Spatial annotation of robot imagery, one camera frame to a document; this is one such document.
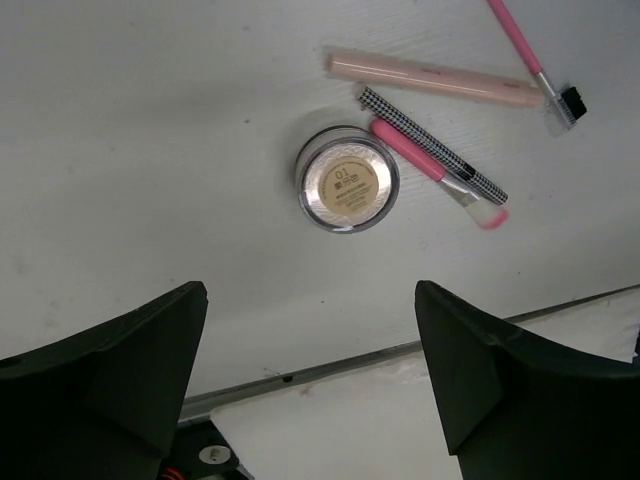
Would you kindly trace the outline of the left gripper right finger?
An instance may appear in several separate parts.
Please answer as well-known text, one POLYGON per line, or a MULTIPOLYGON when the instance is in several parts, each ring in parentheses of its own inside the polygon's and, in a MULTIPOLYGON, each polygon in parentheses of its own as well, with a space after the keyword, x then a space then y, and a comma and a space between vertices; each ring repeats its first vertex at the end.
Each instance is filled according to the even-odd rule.
POLYGON ((636 479, 639 368, 548 340, 432 281, 415 313, 465 479, 636 479))

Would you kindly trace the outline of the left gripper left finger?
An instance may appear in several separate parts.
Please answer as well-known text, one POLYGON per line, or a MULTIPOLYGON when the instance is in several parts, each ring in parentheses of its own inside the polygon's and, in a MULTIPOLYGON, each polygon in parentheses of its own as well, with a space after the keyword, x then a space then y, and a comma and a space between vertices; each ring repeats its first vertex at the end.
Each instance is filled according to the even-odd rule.
POLYGON ((4 479, 154 479, 170 454, 207 312, 187 282, 1 362, 4 479))

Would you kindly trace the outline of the pink handled makeup brush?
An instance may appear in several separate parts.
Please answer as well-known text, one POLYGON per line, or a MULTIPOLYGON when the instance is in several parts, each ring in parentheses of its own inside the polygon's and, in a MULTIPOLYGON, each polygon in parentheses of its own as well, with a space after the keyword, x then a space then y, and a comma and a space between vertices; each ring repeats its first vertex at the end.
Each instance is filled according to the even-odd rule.
POLYGON ((508 219, 508 211, 476 193, 462 181, 455 179, 430 154, 382 119, 370 123, 371 132, 402 158, 434 181, 456 201, 484 230, 495 230, 508 219))

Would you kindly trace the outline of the grey pink lip pencil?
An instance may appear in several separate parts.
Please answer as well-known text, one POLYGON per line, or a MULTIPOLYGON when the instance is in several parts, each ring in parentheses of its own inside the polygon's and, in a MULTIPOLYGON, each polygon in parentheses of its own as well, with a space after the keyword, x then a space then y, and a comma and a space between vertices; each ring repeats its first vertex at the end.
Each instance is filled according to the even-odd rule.
POLYGON ((485 198, 497 205, 504 205, 507 202, 508 194, 502 188, 478 172, 459 155, 370 87, 362 87, 360 92, 356 94, 356 99, 377 117, 385 120, 408 139, 416 143, 422 150, 430 154, 449 173, 470 185, 485 198))

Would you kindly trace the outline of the round compact powder jar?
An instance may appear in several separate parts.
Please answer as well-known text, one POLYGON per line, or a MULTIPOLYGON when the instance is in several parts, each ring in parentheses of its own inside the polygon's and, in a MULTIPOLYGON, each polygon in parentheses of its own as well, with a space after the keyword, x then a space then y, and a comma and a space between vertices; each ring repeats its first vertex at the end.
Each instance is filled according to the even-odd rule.
POLYGON ((390 212, 400 175, 392 154, 370 132, 336 125, 303 145, 295 161, 294 186, 313 224, 352 234, 373 227, 390 212))

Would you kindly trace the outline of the thin pink mascara brush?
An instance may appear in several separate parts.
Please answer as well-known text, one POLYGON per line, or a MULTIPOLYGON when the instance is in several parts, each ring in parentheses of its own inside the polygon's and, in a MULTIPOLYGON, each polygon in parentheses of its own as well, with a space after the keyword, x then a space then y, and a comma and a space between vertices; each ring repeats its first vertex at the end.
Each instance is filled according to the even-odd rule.
POLYGON ((556 124, 556 127, 549 126, 550 131, 555 135, 570 131, 587 113, 581 94, 573 85, 557 88, 552 83, 503 1, 488 0, 487 4, 545 97, 546 115, 553 117, 556 124))

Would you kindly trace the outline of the pink thick makeup stick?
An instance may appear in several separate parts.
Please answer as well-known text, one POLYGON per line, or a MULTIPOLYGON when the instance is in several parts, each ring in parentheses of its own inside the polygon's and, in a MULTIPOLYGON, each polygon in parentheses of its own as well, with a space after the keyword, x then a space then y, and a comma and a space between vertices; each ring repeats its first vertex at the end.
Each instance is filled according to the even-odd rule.
POLYGON ((517 108, 544 102, 539 88, 523 81, 389 56, 334 50, 327 56, 334 77, 517 108))

